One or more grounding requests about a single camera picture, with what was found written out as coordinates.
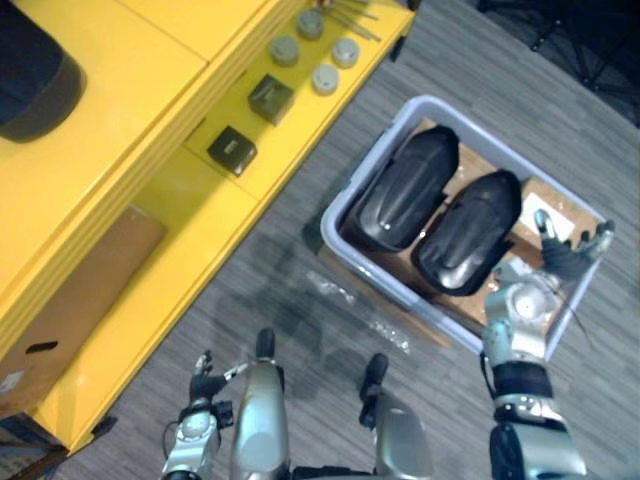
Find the gray carpet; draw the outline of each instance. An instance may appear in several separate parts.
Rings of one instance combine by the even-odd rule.
[[[429,432],[438,479],[488,478],[492,405],[477,359],[435,347],[366,298],[349,305],[309,274],[333,279],[315,257],[318,218],[358,157],[407,99],[429,93],[459,108],[615,220],[617,238],[551,362],[557,399],[593,477],[639,473],[638,130],[572,78],[457,0],[423,2],[401,59],[385,62],[318,144],[272,207],[113,407],[114,430],[69,460],[56,478],[158,478],[160,434],[185,405],[198,354],[218,368],[248,354],[272,325],[286,370],[293,462],[370,469],[371,435],[357,423],[355,383],[376,351],[391,359],[387,385]],[[410,337],[408,353],[369,326]],[[223,398],[237,402],[242,382]],[[228,474],[231,431],[216,476]]]

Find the robot wrist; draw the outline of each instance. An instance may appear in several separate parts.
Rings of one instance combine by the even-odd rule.
[[[509,361],[492,370],[497,398],[514,394],[553,398],[547,369],[539,363]]]

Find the round metal cap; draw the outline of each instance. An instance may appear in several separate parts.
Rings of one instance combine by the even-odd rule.
[[[331,95],[338,88],[339,81],[338,70],[331,65],[317,66],[311,76],[313,88],[320,95]]]
[[[290,67],[298,61],[300,48],[293,37],[285,35],[273,39],[269,45],[269,53],[278,65]]]
[[[324,31],[324,18],[315,10],[305,10],[298,15],[297,27],[304,38],[316,40]]]
[[[358,61],[360,47],[350,38],[340,38],[331,47],[331,57],[340,68],[351,68]]]

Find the chair leg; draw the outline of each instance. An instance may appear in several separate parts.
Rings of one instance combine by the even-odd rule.
[[[542,44],[547,41],[558,28],[562,26],[562,20],[556,19],[552,22],[549,22],[547,26],[542,30],[542,32],[538,35],[538,38],[529,46],[532,52],[537,52],[542,47]]]

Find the black cable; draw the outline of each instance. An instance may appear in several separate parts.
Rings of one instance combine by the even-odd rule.
[[[578,327],[580,328],[580,331],[582,332],[584,337],[587,339],[587,342],[589,343],[589,346],[591,347],[592,350],[595,350],[595,345],[591,341],[591,337],[589,337],[589,334],[587,333],[587,329],[585,328],[584,324],[582,323],[582,320],[580,320],[580,317],[578,316],[576,311],[569,304],[569,299],[567,297],[565,297],[564,295],[562,295],[562,291],[560,289],[554,290],[550,286],[548,288],[549,288],[549,291],[551,291],[551,293],[553,293],[554,295],[559,297],[560,300],[562,301],[562,303],[560,305],[560,309],[562,309],[564,307],[567,307],[569,309],[569,311],[571,312],[571,315],[573,316],[573,318],[575,318],[576,322],[578,322]]]
[[[167,423],[164,427],[164,430],[162,431],[162,453],[164,454],[165,460],[169,458],[169,452],[167,452],[167,432],[169,431],[172,425],[177,425],[177,424],[178,424],[178,421],[173,420]]]

